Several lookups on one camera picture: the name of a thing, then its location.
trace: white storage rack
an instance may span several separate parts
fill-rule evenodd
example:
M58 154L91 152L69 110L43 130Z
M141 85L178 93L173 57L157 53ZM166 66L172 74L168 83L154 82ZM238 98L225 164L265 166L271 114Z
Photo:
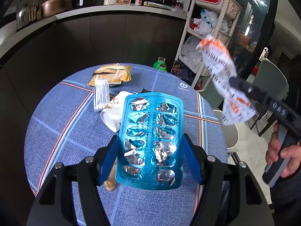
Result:
M184 26L184 31L182 34L182 38L179 44L179 48L178 48L178 52L175 58L175 61L180 60L181 62L183 62L193 73L196 74L193 82L192 82L192 87L194 88L196 83L198 82L198 79L200 76L208 76L210 75L209 72L207 71L207 68L205 67L205 64L203 61L201 61L195 68L193 68L188 62L186 62L186 60L181 56L181 48L184 44L185 41L185 37L187 32L197 38L199 38L200 40L204 39L205 36L202 36L198 33L196 33L194 30L192 30L190 28L190 23L192 22L192 12L193 9L195 7L195 5L200 6L204 9L207 9L209 11L214 11L216 13L219 14L219 20L217 22L217 26L216 29L212 29L211 31L211 35L217 39L219 39L220 41L222 41L225 46L228 46L230 40L232 39L232 35L234 32L234 29L236 27L238 18L240 16L241 13L241 6L235 1L235 0L220 0L218 3L211 3L211 2L207 2L207 1L203 1L203 0L192 0L191 2L191 6L188 12L188 17ZM222 21L223 18L229 18L229 19L234 19L234 21L232 22L232 27L229 31L229 34L223 33L222 31L220 31L219 29L222 26ZM206 81L205 85L203 86L202 90L199 90L197 92L202 92L206 89L208 83L210 82L211 77L208 78L208 80Z

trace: human hand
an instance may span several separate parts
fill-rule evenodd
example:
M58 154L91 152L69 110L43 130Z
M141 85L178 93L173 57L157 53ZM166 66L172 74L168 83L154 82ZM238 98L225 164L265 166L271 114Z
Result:
M268 144L268 150L265 154L265 159L268 165L272 165L273 162L276 162L279 158L278 152L281 148L281 144L277 139L277 132L279 126L276 123L274 125L274 132L272 133L271 140ZM299 145L291 145L287 148L284 148L280 152L281 158L291 158L288 165L285 167L283 172L281 173L281 177L287 177L293 175L300 166L301 161L301 147Z

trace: round table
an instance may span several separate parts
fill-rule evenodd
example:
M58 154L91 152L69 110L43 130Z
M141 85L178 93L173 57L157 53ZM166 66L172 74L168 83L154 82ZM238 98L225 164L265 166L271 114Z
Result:
M38 104L29 122L24 148L28 182L37 195L44 179L58 161L79 163L106 146L112 132L94 112L92 87L87 86L99 66L79 71L51 89ZM112 96L120 91L146 89L167 93L183 100L184 133L207 154L227 162L222 129L210 105L192 87L177 77L143 65L132 65L132 80L110 88ZM183 181L172 190L141 190L118 185L109 192L102 185L99 195L111 225L156 226L189 225L201 194L184 161ZM77 183L73 198L79 225L85 225Z

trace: jar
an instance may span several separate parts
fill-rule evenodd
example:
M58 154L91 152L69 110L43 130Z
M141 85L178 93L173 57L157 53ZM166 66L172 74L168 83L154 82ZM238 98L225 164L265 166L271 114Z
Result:
M142 0L135 0L135 5L136 6L141 6L142 5Z

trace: paper cup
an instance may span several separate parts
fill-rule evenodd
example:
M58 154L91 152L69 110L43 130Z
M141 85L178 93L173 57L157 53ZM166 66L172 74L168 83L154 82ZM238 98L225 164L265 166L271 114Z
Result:
M104 124L115 133L120 130L124 101L128 95L131 95L131 93L121 91L100 113L100 117Z

